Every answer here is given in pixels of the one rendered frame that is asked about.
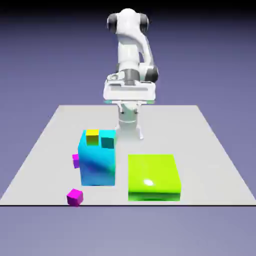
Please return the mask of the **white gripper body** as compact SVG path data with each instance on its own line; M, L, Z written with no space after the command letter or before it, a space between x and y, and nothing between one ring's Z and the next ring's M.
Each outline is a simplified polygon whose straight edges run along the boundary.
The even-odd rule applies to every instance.
M147 81L135 81L135 85L125 85L123 80L106 80L103 98L107 102L153 102L156 99L156 84Z

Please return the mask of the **small teal cube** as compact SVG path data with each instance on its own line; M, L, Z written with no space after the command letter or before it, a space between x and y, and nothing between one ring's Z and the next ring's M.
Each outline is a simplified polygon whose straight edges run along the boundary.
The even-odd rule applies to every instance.
M113 149L115 147L115 139L113 137L101 137L101 147Z

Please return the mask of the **small yellow cube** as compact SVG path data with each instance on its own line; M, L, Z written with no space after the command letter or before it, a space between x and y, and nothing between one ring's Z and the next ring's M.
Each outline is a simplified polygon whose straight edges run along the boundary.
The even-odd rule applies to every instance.
M85 132L86 144L88 146L99 145L99 130L98 129L87 129Z

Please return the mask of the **large cyan box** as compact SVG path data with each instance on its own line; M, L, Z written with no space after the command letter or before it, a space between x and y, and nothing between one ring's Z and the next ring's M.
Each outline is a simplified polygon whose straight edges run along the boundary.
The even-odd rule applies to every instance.
M115 139L113 149L102 148L101 137ZM116 181L116 131L99 130L98 145L87 145L86 130L83 131L79 144L79 169L82 186L114 186Z

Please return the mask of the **large green box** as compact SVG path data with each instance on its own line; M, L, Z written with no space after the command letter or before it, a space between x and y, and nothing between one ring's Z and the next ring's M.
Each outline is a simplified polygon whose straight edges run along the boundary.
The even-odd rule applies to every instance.
M173 201L181 198L182 183L172 154L128 155L128 200Z

